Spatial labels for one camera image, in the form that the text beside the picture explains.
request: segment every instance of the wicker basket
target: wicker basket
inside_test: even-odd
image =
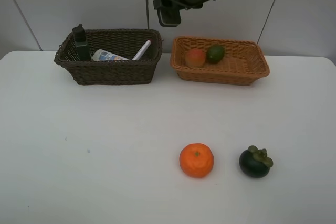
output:
[[[132,59],[147,40],[152,45],[140,60],[80,61],[73,34],[60,46],[55,63],[70,72],[80,85],[132,85],[150,83],[162,53],[162,39],[155,30],[86,30],[93,55],[98,49]]]
[[[185,54],[193,48],[207,52],[214,44],[225,47],[225,56],[218,64],[206,63],[201,68],[185,64]],[[269,67],[260,47],[251,41],[179,37],[174,40],[171,66],[186,81],[250,85],[269,75]]]

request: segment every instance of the basket rim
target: basket rim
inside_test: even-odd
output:
[[[177,42],[182,39],[197,39],[197,40],[211,40],[211,41],[226,41],[226,42],[234,42],[234,43],[248,43],[253,46],[255,46],[258,50],[259,56],[262,59],[263,64],[265,65],[265,71],[263,72],[255,72],[255,73],[246,73],[246,72],[232,72],[224,69],[206,69],[206,68],[191,68],[191,67],[185,67],[177,64],[175,62],[176,59],[176,50],[177,50]],[[173,43],[173,50],[171,54],[171,60],[170,60],[171,66],[176,71],[186,72],[186,73],[195,73],[195,74],[221,74],[226,76],[235,76],[235,77],[249,77],[249,78],[262,78],[266,77],[270,74],[269,66],[267,64],[267,61],[265,59],[264,53],[262,52],[259,45],[253,41],[250,40],[234,40],[234,39],[215,39],[215,38],[204,38],[204,37],[194,37],[194,36],[180,36],[174,39]]]
[[[158,31],[153,29],[86,29],[86,33],[111,33],[114,31],[118,32],[132,32],[132,33],[152,33],[156,35],[157,41],[158,41],[158,53],[153,59],[146,59],[146,60],[116,60],[116,61],[69,61],[69,60],[61,60],[60,56],[64,53],[65,47],[67,43],[71,41],[73,38],[73,34],[69,33],[67,38],[63,41],[63,43],[59,46],[59,49],[57,50],[54,58],[54,62],[57,65],[60,66],[67,66],[67,67],[76,67],[76,66],[87,66],[90,64],[90,66],[149,66],[149,65],[156,65],[162,54],[162,38]]]

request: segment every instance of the bottle cap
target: bottle cap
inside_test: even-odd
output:
[[[76,42],[84,42],[86,41],[85,30],[83,25],[80,24],[72,29],[73,36]]]

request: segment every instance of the orange wicker basket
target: orange wicker basket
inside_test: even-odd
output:
[[[225,56],[218,64],[206,63],[201,68],[185,64],[185,54],[193,48],[207,52],[212,45],[225,48]],[[174,40],[171,66],[186,81],[214,82],[234,85],[250,85],[269,75],[261,48],[252,41],[179,37]]]

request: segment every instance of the black bottle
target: black bottle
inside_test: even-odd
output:
[[[75,45],[79,56],[79,60],[92,60],[90,47],[86,40],[83,25],[79,25],[73,28],[72,33],[75,39]]]

